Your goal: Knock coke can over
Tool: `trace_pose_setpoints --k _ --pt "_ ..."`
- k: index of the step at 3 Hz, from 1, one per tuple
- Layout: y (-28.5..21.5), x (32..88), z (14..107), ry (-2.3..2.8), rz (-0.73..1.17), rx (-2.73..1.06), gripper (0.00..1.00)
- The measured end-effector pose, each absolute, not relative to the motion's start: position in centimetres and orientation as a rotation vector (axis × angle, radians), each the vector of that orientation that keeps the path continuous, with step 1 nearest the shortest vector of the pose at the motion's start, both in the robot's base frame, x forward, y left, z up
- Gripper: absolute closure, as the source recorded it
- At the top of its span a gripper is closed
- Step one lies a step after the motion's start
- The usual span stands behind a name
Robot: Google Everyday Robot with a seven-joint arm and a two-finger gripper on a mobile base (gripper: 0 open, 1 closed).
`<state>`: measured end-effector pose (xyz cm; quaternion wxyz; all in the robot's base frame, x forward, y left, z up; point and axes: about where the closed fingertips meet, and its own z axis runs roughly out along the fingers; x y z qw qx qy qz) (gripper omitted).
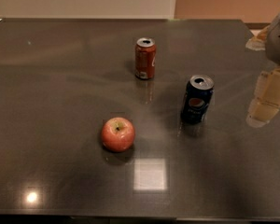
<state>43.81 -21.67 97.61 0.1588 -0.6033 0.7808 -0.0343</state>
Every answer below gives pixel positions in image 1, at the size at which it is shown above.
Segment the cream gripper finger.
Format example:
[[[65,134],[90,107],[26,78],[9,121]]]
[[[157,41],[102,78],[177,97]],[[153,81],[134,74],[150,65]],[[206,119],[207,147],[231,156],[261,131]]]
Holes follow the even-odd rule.
[[[248,49],[260,51],[265,50],[265,43],[268,34],[268,26],[255,33],[245,44]]]
[[[246,122],[254,128],[268,124],[280,110],[280,66],[259,75]]]

